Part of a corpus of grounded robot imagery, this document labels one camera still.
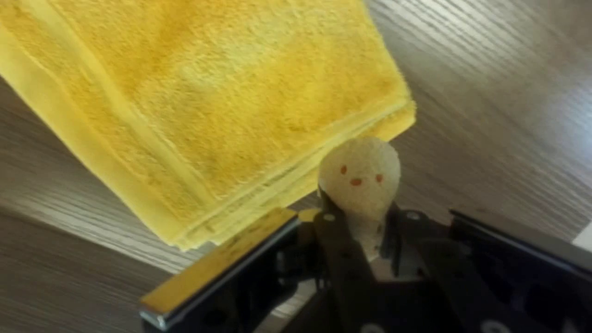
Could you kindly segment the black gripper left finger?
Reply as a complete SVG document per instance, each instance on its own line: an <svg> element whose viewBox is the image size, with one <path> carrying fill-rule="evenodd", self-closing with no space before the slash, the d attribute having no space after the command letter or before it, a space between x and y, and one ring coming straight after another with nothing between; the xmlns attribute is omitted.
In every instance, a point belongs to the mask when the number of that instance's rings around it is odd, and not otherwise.
<svg viewBox="0 0 592 333"><path fill-rule="evenodd" d="M281 211L149 290L142 333L251 333L303 279L309 226Z"/></svg>

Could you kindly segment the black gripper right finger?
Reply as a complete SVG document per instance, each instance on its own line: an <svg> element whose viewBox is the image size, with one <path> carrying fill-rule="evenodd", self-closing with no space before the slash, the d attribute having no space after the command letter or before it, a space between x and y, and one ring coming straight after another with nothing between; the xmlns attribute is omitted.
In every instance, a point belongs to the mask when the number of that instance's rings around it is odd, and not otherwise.
<svg viewBox="0 0 592 333"><path fill-rule="evenodd" d="M451 235L505 305L551 333L592 333L590 252L482 211L451 209Z"/></svg>

